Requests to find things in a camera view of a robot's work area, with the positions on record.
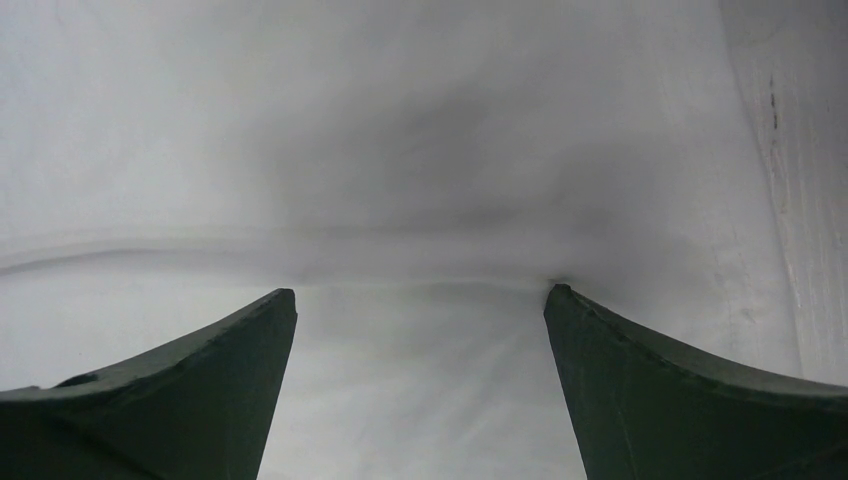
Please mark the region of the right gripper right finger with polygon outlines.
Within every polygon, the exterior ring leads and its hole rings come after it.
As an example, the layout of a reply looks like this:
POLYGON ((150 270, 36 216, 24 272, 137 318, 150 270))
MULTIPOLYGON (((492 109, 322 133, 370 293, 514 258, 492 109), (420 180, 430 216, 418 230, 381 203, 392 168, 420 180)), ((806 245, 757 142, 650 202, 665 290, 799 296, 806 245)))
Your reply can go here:
POLYGON ((544 318, 591 479, 843 479, 847 390, 705 352, 555 285, 544 318))

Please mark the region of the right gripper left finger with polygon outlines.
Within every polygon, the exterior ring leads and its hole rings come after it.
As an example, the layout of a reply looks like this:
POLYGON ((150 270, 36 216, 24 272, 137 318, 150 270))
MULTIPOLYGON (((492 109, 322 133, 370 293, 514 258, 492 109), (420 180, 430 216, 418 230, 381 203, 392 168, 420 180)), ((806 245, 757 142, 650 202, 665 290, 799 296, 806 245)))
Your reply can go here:
POLYGON ((292 348, 294 293, 51 388, 1 395, 5 479, 254 479, 292 348))

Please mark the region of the white t shirt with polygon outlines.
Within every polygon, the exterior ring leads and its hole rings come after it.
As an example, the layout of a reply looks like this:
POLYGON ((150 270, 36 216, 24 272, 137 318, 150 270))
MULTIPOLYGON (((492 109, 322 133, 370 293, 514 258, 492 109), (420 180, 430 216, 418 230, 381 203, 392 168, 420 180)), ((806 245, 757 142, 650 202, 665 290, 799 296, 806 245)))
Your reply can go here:
POLYGON ((276 288, 264 479, 580 479, 567 283, 802 372, 716 1, 5 1, 1 386, 276 288))

